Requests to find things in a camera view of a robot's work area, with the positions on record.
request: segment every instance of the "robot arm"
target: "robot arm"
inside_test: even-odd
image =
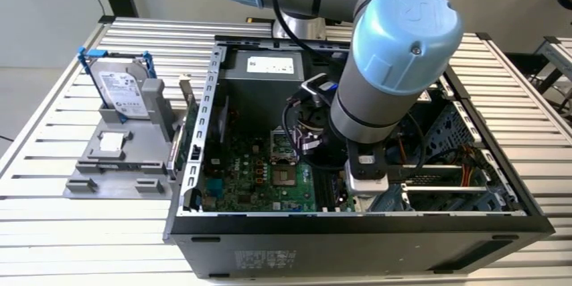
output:
[[[234,0],[258,8],[272,0]],[[385,139],[458,47],[462,27],[446,0],[280,0],[288,15],[354,21],[330,117],[357,143]]]

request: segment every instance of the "motherboard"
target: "motherboard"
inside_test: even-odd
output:
[[[225,151],[210,156],[205,211],[316,211],[310,167],[272,157],[268,136],[234,136],[229,140]],[[281,155],[290,152],[274,150]]]

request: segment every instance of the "aluminum profile table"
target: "aluminum profile table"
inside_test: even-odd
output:
[[[205,80],[213,36],[269,37],[268,24],[217,24],[117,18],[100,24],[85,47],[149,50],[165,97],[182,107],[177,76]],[[329,27],[330,40],[349,40]],[[572,284],[570,129],[526,83],[494,43],[466,33],[450,59],[502,150],[556,228],[556,234],[466,276],[236,280],[238,285]],[[74,160],[98,122],[98,97],[76,60],[0,160],[0,285],[210,285],[197,281],[161,233],[169,202],[60,198]]]
[[[542,54],[553,67],[558,69],[561,73],[558,77],[564,75],[572,80],[572,38],[546,36],[544,39],[536,53]]]

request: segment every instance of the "green circuit board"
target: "green circuit board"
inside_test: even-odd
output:
[[[218,177],[208,178],[221,180],[221,193],[205,190],[205,211],[316,211],[310,167],[302,163],[272,165],[266,139],[232,139],[221,162]]]

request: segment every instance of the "electronic chip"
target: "electronic chip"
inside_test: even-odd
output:
[[[272,184],[274,186],[294,186],[296,167],[289,165],[274,165],[272,167]]]
[[[249,194],[238,194],[238,204],[249,204],[252,203]]]

